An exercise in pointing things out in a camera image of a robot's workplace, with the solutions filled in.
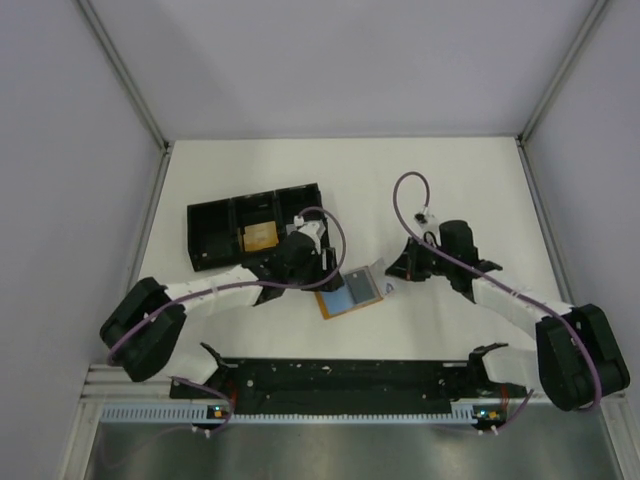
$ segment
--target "purple cable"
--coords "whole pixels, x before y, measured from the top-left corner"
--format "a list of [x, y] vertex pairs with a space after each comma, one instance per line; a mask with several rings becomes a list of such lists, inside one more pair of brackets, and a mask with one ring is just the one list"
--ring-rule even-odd
[[537, 300], [535, 300], [535, 299], [533, 299], [533, 298], [531, 298], [531, 297], [529, 297], [529, 296], [527, 296], [527, 295], [525, 295], [523, 293], [517, 292], [513, 288], [511, 288], [508, 285], [502, 283], [500, 280], [492, 277], [491, 275], [488, 275], [488, 274], [486, 274], [484, 272], [481, 272], [480, 270], [478, 270], [476, 268], [473, 268], [472, 266], [467, 265], [464, 262], [461, 262], [457, 258], [454, 258], [451, 255], [447, 255], [444, 252], [441, 252], [440, 250], [438, 250], [433, 245], [430, 245], [429, 243], [425, 242], [422, 238], [420, 238], [420, 236], [416, 235], [413, 232], [413, 230], [411, 230], [411, 227], [407, 224], [407, 222], [402, 217], [402, 213], [400, 213], [400, 207], [398, 206], [398, 190], [399, 190], [400, 184], [403, 182], [403, 180], [406, 179], [407, 177], [412, 177], [412, 176], [413, 177], [418, 177], [424, 183], [424, 186], [425, 186], [426, 191], [427, 191], [427, 193], [426, 193], [426, 201], [425, 201], [425, 204], [424, 204], [425, 207], [429, 206], [429, 200], [431, 198], [431, 188], [429, 187], [429, 182], [427, 181], [427, 179], [425, 178], [424, 175], [422, 175], [419, 172], [407, 172], [404, 175], [401, 175], [400, 178], [396, 181], [395, 186], [393, 187], [393, 209], [395, 210], [396, 216], [398, 217], [398, 220], [400, 221], [400, 224], [402, 225], [402, 227], [407, 231], [407, 233], [411, 236], [411, 238], [413, 238], [420, 245], [422, 245], [426, 249], [430, 250], [431, 252], [435, 253], [436, 255], [439, 255], [440, 257], [444, 258], [448, 262], [451, 262], [451, 263], [453, 263], [454, 265], [457, 265], [460, 268], [464, 268], [468, 272], [471, 272], [472, 274], [474, 274], [474, 275], [476, 275], [478, 277], [484, 278], [485, 280], [493, 283], [496, 287], [498, 287], [501, 290], [507, 292], [509, 295], [513, 295], [516, 298], [519, 298], [520, 300], [522, 300], [523, 302], [526, 302], [529, 305], [533, 305], [534, 307], [542, 310], [547, 315], [550, 315], [551, 317], [553, 317], [556, 320], [558, 320], [559, 322], [561, 322], [562, 325], [567, 329], [567, 332], [569, 332], [569, 335], [571, 336], [571, 339], [573, 340], [573, 342], [575, 343], [576, 347], [580, 351], [580, 354], [583, 356], [583, 358], [584, 358], [584, 360], [585, 360], [585, 362], [587, 364], [587, 367], [589, 368], [589, 373], [591, 373], [591, 376], [593, 377], [593, 386], [594, 386], [594, 390], [595, 390], [594, 395], [593, 395], [593, 402], [591, 403], [591, 405], [589, 407], [586, 407], [586, 408], [584, 408], [582, 410], [583, 411], [589, 411], [589, 410], [593, 410], [593, 409], [597, 408], [600, 405], [600, 401], [602, 400], [602, 384], [600, 382], [600, 376], [598, 375], [598, 370], [596, 369], [596, 365], [593, 362], [593, 359], [591, 358], [591, 355], [589, 355], [589, 352], [587, 351], [587, 347], [585, 347], [584, 343], [582, 342], [582, 340], [580, 339], [580, 337], [578, 336], [576, 331], [573, 329], [573, 327], [569, 324], [569, 322], [567, 322], [564, 318], [562, 318], [562, 316], [560, 316], [558, 313], [556, 313], [553, 309], [551, 309], [548, 306], [546, 306], [544, 303], [541, 303], [541, 302], [539, 302], [539, 301], [537, 301]]
[[[233, 416], [233, 412], [235, 410], [235, 405], [233, 404], [233, 402], [231, 401], [231, 399], [229, 397], [227, 397], [222, 392], [219, 392], [218, 390], [214, 390], [213, 388], [209, 388], [209, 387], [204, 386], [204, 385], [199, 385], [197, 383], [193, 383], [193, 382], [187, 380], [186, 378], [173, 377], [172, 380], [176, 381], [176, 382], [180, 382], [183, 385], [187, 385], [189, 387], [198, 388], [200, 390], [203, 390], [203, 391], [213, 395], [216, 398], [220, 398], [220, 399], [226, 401], [229, 404], [229, 412], [228, 412], [227, 416], [225, 417], [224, 421], [221, 424], [219, 424], [215, 429], [211, 430], [211, 432], [213, 434], [218, 434], [222, 430], [227, 428], [227, 426], [229, 425], [229, 421], [231, 420], [231, 417]], [[128, 454], [126, 454], [123, 458], [121, 458], [117, 462], [111, 462], [110, 460], [107, 459], [107, 452], [106, 452], [106, 447], [105, 447], [105, 442], [104, 442], [104, 434], [100, 433], [100, 436], [98, 437], [100, 460], [101, 460], [102, 464], [104, 465], [104, 467], [107, 470], [114, 470], [114, 469], [119, 468], [122, 465], [124, 465], [127, 462], [127, 460], [129, 460], [133, 455], [138, 453], [143, 448], [149, 446], [150, 444], [152, 444], [153, 442], [158, 440], [160, 437], [163, 437], [164, 435], [166, 435], [168, 433], [173, 433], [173, 432], [177, 432], [177, 431], [180, 431], [180, 430], [191, 430], [191, 429], [192, 429], [192, 427], [189, 427], [187, 425], [177, 425], [175, 427], [169, 427], [169, 428], [166, 428], [164, 430], [161, 430], [160, 432], [156, 433], [155, 435], [153, 435], [148, 440], [144, 440], [143, 442], [138, 443], [136, 446], [134, 446], [131, 449], [131, 451]]]
[[[344, 234], [344, 230], [342, 229], [342, 225], [340, 225], [340, 222], [332, 213], [328, 212], [327, 210], [321, 207], [307, 207], [304, 210], [302, 210], [299, 213], [299, 215], [304, 216], [308, 212], [321, 212], [325, 214], [327, 217], [329, 217], [333, 221], [333, 223], [336, 225], [336, 228], [338, 229], [338, 233], [340, 234], [340, 239], [342, 241], [342, 255], [340, 255], [340, 260], [338, 260], [336, 268], [334, 268], [333, 271], [329, 273], [329, 275], [327, 275], [322, 280], [319, 280], [314, 283], [310, 283], [308, 285], [290, 285], [287, 283], [276, 283], [276, 282], [267, 282], [267, 281], [236, 282], [236, 283], [230, 283], [228, 285], [222, 285], [218, 287], [217, 290], [215, 291], [221, 292], [223, 290], [230, 290], [232, 288], [255, 287], [255, 286], [284, 288], [284, 289], [290, 289], [290, 290], [305, 290], [305, 289], [317, 288], [321, 285], [324, 285], [333, 277], [338, 275], [338, 273], [340, 272], [340, 269], [342, 268], [342, 264], [344, 263], [344, 259], [347, 255], [347, 238]], [[213, 288], [207, 288], [206, 290], [200, 290], [199, 292], [190, 293], [188, 295], [184, 295], [182, 297], [176, 298], [175, 300], [171, 300], [170, 302], [165, 303], [160, 308], [151, 312], [147, 317], [145, 317], [142, 321], [140, 321], [137, 325], [135, 325], [131, 330], [125, 333], [116, 343], [113, 344], [113, 346], [109, 350], [109, 353], [107, 354], [107, 364], [114, 365], [113, 356], [118, 352], [118, 350], [120, 350], [120, 348], [122, 348], [122, 346], [125, 343], [127, 343], [131, 337], [136, 335], [145, 326], [147, 326], [149, 323], [155, 320], [156, 317], [158, 317], [158, 315], [164, 312], [167, 308], [173, 305], [182, 304], [194, 298], [202, 297], [205, 295], [211, 295], [212, 293], [214, 293]]]

